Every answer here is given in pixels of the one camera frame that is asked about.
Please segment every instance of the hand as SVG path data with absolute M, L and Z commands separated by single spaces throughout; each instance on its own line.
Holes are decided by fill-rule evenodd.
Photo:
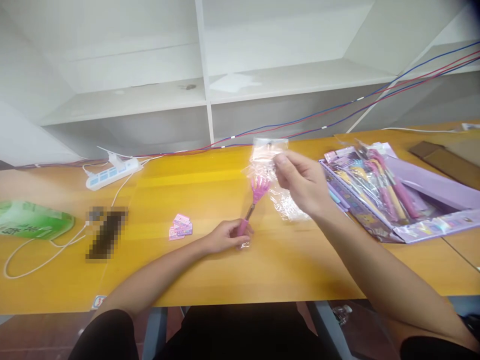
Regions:
M 280 186 L 290 190 L 293 201 L 312 218 L 334 204 L 318 162 L 290 150 L 278 154 L 273 161 Z
M 245 229 L 246 235 L 237 236 L 237 230 L 242 223 L 242 219 L 225 220 L 213 229 L 207 236 L 198 239 L 202 248 L 207 254 L 220 253 L 229 248 L 240 246 L 250 241 L 249 234 L 253 234 L 254 230 L 248 224 Z

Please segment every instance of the small pink card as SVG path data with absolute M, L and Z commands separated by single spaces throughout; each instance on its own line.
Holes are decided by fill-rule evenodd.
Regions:
M 173 227 L 171 227 L 168 231 L 168 240 L 179 240 L 183 239 L 184 237 L 184 235 L 177 234 L 177 231 Z
M 185 215 L 182 215 L 182 214 L 177 214 L 175 216 L 175 219 L 173 219 L 173 223 L 178 224 L 178 225 L 188 224 L 188 223 L 190 223 L 190 218 L 186 217 Z
M 178 236 L 182 236 L 182 235 L 192 235 L 193 234 L 193 225 L 192 223 L 189 223 L 189 224 L 186 224 L 185 226 L 180 226 L 179 228 L 175 229 L 176 230 L 176 234 Z

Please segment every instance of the green plastic bag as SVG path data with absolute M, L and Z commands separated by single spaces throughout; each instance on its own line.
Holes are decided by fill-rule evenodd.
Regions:
M 70 230 L 75 218 L 31 202 L 0 202 L 0 235 L 53 240 Z

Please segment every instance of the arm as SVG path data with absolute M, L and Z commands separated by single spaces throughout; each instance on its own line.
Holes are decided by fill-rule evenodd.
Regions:
M 317 223 L 351 277 L 387 319 L 399 342 L 431 336 L 479 351 L 479 343 L 455 311 L 416 273 L 365 231 L 359 231 L 330 199 L 321 166 L 288 151 L 275 158 L 280 186 Z
M 250 241 L 248 235 L 235 237 L 242 219 L 222 221 L 210 234 L 169 252 L 128 277 L 107 296 L 92 320 L 108 310 L 120 309 L 133 319 L 150 307 L 193 263 Z M 250 226 L 248 233 L 253 233 Z

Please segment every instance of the purple box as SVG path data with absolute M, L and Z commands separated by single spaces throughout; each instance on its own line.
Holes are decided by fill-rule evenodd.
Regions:
M 391 224 L 352 192 L 325 160 L 319 161 L 330 185 L 350 205 L 350 213 L 381 242 L 409 244 L 480 226 L 480 191 L 398 158 L 384 159 L 409 191 L 434 200 L 436 206 L 445 208 L 444 213 L 409 225 Z

